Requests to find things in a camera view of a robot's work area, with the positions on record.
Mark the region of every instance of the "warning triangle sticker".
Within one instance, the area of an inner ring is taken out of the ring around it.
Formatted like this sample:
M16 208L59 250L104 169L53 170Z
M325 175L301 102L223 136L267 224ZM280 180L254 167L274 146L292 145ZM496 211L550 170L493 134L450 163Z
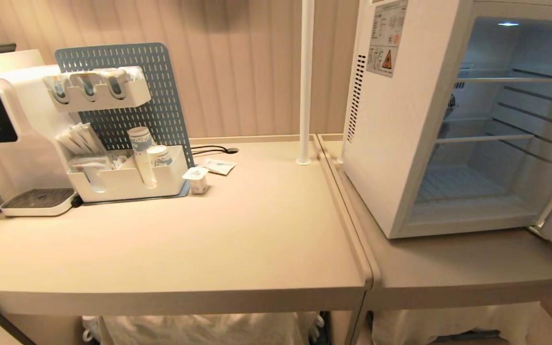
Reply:
M389 52L387 53L387 57L385 57L385 62L383 62L383 68L392 69L392 66L391 66L391 49L389 49Z

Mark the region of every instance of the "drip tray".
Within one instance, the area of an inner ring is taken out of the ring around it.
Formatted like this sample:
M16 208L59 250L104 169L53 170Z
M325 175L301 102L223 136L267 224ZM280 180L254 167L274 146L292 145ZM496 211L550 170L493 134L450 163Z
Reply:
M59 216L72 207L72 188L33 189L19 194L0 209L6 216Z

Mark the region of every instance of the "white organizer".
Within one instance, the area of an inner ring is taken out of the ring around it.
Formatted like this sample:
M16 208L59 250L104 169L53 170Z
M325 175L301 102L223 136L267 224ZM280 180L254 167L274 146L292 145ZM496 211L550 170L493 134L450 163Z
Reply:
M97 96L97 100L94 102L90 102L84 98L81 88L75 86L67 88L70 98L68 104L59 103L53 96L52 91L48 90L48 94L50 95L50 100L52 100L52 103L60 112L97 111L103 109L138 107L151 100L149 86L144 78L128 81L124 84L124 87L127 92L127 96L124 100L114 98L106 84L94 86Z
M86 203L177 195L184 184L182 175L188 168L182 146L168 148L173 162L168 166L152 168L156 179L156 187L152 189L144 185L137 168L99 172L105 185L103 191L96 191L83 172L68 172L68 177Z

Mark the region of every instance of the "white bag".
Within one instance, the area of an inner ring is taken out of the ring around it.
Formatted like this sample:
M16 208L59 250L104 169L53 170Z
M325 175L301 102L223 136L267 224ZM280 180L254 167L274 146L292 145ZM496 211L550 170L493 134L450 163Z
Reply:
M427 310L383 310L374 313L374 345L427 345L438 336L475 328L499 330L510 345L526 345L540 302Z
M316 312L99 317L102 345L308 345Z

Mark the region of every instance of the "cable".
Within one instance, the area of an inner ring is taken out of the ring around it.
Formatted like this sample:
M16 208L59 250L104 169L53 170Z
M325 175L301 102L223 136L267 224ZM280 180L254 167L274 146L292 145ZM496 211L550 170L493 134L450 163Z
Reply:
M231 147L230 149L228 149L224 146L219 146L219 145L195 146L195 147L191 147L191 150L206 149L208 147L217 147L217 149L204 150L204 151L193 151L193 155L199 155L200 153L208 153L208 152L223 152L223 153L227 153L228 155L232 155L232 154L237 153L238 151L240 151L236 147Z

